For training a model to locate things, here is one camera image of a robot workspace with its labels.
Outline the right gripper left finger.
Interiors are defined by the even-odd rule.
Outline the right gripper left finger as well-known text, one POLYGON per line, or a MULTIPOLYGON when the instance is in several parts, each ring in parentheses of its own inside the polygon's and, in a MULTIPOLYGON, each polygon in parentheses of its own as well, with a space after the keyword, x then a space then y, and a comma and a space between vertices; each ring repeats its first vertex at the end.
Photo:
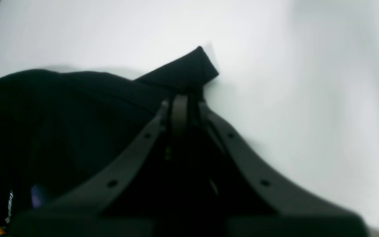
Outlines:
POLYGON ((131 184, 159 137, 171 128, 182 134, 188 120, 188 96, 162 102, 156 116, 110 165, 66 195, 19 215, 12 237, 151 237, 150 220, 104 218, 101 214, 131 184))

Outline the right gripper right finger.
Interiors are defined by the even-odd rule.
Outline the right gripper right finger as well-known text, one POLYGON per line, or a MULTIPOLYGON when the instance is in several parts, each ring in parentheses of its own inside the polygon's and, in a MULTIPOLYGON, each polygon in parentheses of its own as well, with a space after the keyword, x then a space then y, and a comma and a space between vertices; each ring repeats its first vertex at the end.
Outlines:
POLYGON ((272 215, 230 217, 226 230, 232 237, 368 237, 362 218, 306 191, 268 165, 236 129, 199 103, 204 129, 231 162, 241 183, 248 186, 272 215))

